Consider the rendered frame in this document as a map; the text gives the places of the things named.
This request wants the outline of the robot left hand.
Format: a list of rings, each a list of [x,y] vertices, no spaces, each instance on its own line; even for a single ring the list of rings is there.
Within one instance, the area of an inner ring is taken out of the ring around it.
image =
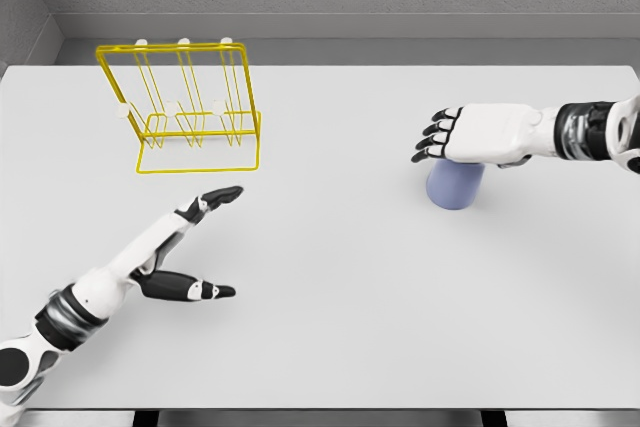
[[[242,193],[241,186],[232,186],[195,197],[152,224],[108,267],[122,275],[127,283],[137,284],[147,298],[197,302],[234,297],[236,290],[231,286],[216,285],[184,273],[166,271],[163,263],[191,228],[210,212],[235,201]]]

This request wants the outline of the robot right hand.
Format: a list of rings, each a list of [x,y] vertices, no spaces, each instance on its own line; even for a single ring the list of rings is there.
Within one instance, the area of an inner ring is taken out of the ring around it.
[[[552,156],[554,119],[525,104],[472,103],[436,112],[423,130],[411,161],[520,165],[532,156]]]

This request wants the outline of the lavender blue cup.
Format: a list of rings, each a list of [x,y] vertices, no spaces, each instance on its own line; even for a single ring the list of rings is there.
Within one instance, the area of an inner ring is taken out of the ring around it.
[[[437,160],[426,181],[429,199],[447,210],[470,207],[483,179],[482,163],[456,163],[447,159]]]

